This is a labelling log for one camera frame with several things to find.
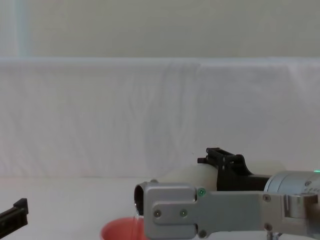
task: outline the screw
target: screw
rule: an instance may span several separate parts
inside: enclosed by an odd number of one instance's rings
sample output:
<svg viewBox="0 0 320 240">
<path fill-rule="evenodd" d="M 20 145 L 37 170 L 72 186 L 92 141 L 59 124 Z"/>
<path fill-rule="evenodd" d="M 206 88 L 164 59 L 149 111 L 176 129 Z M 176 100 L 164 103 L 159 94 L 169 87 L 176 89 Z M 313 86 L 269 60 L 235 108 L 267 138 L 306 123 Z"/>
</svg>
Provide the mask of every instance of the screw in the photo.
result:
<svg viewBox="0 0 320 240">
<path fill-rule="evenodd" d="M 205 230 L 201 230 L 198 234 L 199 238 L 203 239 L 207 236 L 207 232 Z"/>
<path fill-rule="evenodd" d="M 199 197 L 203 197 L 204 195 L 206 195 L 206 190 L 204 188 L 199 188 L 198 195 Z"/>
<path fill-rule="evenodd" d="M 271 197 L 270 197 L 270 195 L 268 195 L 268 194 L 263 195 L 262 198 L 263 198 L 263 200 L 266 201 L 266 202 L 270 202 L 270 201 L 271 201 Z"/>
<path fill-rule="evenodd" d="M 160 210 L 156 210 L 156 211 L 154 211 L 153 215 L 154 215 L 156 218 L 160 218 L 160 217 L 161 217 L 161 211 L 160 211 Z"/>
<path fill-rule="evenodd" d="M 180 211 L 180 216 L 181 217 L 186 217 L 188 215 L 188 212 L 187 212 L 187 210 L 185 210 L 185 209 L 182 209 L 181 211 Z"/>
<path fill-rule="evenodd" d="M 265 223 L 264 224 L 264 229 L 267 231 L 272 231 L 272 225 L 270 223 Z"/>
</svg>

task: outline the circular opening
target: circular opening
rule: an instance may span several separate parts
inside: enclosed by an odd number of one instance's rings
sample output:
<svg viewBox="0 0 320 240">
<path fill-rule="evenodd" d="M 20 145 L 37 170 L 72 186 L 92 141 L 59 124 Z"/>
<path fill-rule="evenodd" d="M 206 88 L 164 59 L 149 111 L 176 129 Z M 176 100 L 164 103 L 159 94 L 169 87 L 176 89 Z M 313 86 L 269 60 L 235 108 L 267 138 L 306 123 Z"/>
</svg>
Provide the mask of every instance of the circular opening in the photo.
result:
<svg viewBox="0 0 320 240">
<path fill-rule="evenodd" d="M 144 215 L 144 189 L 137 185 L 134 189 L 134 204 L 139 216 Z"/>
</svg>

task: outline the pink bowl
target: pink bowl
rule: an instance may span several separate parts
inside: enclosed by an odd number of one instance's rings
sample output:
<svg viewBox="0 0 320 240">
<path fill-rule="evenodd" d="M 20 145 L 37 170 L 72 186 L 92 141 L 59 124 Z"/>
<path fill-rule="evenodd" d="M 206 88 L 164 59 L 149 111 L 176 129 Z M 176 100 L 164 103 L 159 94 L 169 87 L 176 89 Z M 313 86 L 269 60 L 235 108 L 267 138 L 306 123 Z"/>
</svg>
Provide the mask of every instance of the pink bowl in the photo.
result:
<svg viewBox="0 0 320 240">
<path fill-rule="evenodd" d="M 100 232 L 101 240 L 148 240 L 144 232 L 144 219 L 125 217 L 106 224 Z"/>
</svg>

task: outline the white tube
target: white tube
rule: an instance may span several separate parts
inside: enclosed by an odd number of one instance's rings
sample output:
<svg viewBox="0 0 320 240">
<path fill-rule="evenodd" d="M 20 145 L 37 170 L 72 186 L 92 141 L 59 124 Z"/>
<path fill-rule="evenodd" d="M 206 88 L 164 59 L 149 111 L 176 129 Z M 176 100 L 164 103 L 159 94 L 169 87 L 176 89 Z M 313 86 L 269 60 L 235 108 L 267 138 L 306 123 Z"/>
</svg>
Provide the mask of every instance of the white tube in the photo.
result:
<svg viewBox="0 0 320 240">
<path fill-rule="evenodd" d="M 171 171 L 156 180 L 159 183 L 184 183 L 216 191 L 218 170 L 209 164 L 199 163 Z"/>
</svg>

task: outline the black clamp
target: black clamp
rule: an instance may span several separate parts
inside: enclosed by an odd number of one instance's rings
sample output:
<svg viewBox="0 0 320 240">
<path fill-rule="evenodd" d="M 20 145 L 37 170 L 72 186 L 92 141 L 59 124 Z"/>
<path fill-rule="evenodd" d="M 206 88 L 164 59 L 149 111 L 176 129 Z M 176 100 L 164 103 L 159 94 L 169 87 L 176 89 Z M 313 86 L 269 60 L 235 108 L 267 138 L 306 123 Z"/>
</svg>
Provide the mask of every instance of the black clamp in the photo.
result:
<svg viewBox="0 0 320 240">
<path fill-rule="evenodd" d="M 28 224 L 28 201 L 21 198 L 13 207 L 0 213 L 0 239 Z"/>
<path fill-rule="evenodd" d="M 218 191 L 264 191 L 270 176 L 249 171 L 241 154 L 232 154 L 221 148 L 207 148 L 207 156 L 198 158 L 198 164 L 209 164 L 218 170 Z"/>
</svg>

